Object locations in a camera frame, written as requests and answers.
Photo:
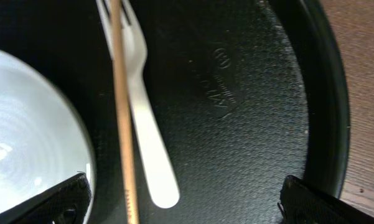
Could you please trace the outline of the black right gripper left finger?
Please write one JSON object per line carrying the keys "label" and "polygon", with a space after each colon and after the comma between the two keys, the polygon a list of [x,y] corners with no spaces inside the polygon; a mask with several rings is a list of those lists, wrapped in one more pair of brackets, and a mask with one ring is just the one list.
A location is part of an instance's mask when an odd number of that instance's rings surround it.
{"label": "black right gripper left finger", "polygon": [[0,213],[0,224],[82,224],[91,202],[85,173],[78,174]]}

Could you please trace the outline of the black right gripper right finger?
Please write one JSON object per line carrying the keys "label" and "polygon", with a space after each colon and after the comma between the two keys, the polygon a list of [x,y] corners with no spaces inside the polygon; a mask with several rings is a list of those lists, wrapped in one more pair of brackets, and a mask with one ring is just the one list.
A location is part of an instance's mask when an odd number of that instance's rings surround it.
{"label": "black right gripper right finger", "polygon": [[293,175],[284,180],[278,208],[285,223],[374,224],[373,217]]}

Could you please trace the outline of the pale grey plate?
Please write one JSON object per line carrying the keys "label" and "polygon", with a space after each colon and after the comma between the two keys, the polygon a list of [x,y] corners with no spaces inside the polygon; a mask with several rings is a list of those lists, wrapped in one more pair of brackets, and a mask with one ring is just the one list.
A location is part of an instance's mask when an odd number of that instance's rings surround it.
{"label": "pale grey plate", "polygon": [[96,187],[85,125],[41,73],[0,50],[0,213],[73,175]]}

